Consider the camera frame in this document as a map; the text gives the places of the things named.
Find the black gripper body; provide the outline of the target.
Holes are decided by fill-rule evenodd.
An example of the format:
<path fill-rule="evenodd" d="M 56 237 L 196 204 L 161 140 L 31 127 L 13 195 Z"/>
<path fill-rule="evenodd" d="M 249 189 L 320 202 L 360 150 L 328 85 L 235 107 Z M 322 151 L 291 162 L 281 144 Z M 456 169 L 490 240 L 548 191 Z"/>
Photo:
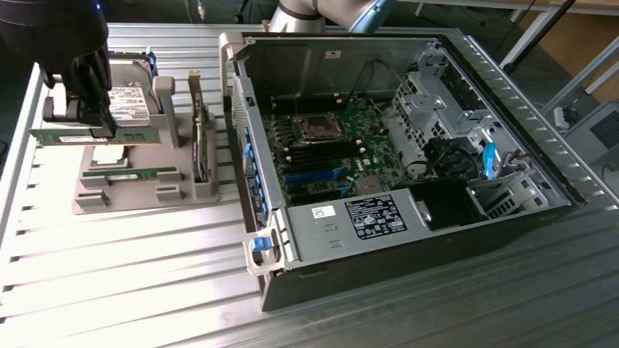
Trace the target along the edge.
<path fill-rule="evenodd" d="M 107 48 L 108 27 L 99 1 L 3 1 L 1 38 L 48 75 L 61 75 L 71 59 Z"/>

